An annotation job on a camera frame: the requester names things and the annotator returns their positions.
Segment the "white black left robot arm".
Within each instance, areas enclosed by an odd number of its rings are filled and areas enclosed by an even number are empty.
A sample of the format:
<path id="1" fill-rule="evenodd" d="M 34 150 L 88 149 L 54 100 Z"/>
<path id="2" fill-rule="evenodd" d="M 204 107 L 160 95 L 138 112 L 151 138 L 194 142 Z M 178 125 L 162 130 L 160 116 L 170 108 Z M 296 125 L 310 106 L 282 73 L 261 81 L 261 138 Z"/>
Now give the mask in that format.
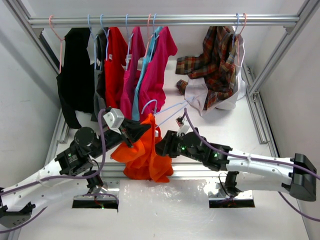
<path id="1" fill-rule="evenodd" d="M 69 147 L 22 181 L 0 190 L 0 232 L 15 231 L 34 220 L 49 205 L 78 195 L 98 194 L 104 183 L 93 160 L 114 147 L 133 146 L 151 129 L 149 123 L 124 119 L 118 129 L 78 129 Z"/>

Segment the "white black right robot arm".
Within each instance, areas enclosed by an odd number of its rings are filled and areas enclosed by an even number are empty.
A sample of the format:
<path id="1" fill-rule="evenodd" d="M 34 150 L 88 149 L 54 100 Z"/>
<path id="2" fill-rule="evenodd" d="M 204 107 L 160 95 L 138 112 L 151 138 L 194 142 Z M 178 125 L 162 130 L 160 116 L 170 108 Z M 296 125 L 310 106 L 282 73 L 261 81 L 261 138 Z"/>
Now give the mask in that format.
<path id="1" fill-rule="evenodd" d="M 259 190 L 286 193 L 306 202 L 317 199 L 317 170 L 301 153 L 285 158 L 250 154 L 209 143 L 197 130 L 182 135 L 169 130 L 155 151 L 163 157 L 187 157 L 215 172 L 226 171 L 223 189 L 231 196 Z"/>

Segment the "orange t shirt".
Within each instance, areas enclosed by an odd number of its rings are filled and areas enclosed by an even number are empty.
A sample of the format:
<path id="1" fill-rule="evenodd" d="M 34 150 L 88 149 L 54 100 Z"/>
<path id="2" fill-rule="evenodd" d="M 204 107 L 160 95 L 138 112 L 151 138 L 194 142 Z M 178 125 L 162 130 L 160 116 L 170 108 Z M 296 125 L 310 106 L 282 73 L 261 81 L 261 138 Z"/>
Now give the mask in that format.
<path id="1" fill-rule="evenodd" d="M 158 155 L 155 150 L 155 145 L 162 140 L 161 130 L 156 127 L 156 118 L 151 113 L 143 123 L 150 124 L 150 129 L 133 147 L 129 148 L 122 143 L 110 156 L 113 160 L 125 164 L 123 173 L 130 179 L 168 183 L 169 176 L 174 173 L 172 159 Z"/>

